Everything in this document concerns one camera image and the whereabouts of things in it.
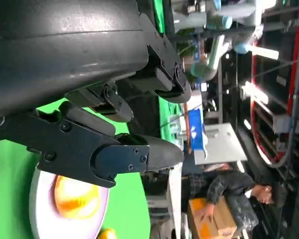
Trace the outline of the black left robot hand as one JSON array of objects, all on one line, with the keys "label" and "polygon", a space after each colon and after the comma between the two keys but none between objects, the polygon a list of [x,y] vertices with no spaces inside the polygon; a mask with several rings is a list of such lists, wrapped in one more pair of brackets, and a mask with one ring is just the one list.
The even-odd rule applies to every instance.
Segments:
[{"label": "black left robot hand", "polygon": [[173,167],[173,143],[115,134],[133,111],[117,94],[186,103],[191,88],[166,35],[134,0],[0,0],[0,140],[40,154],[38,169],[105,188],[118,174]]}]

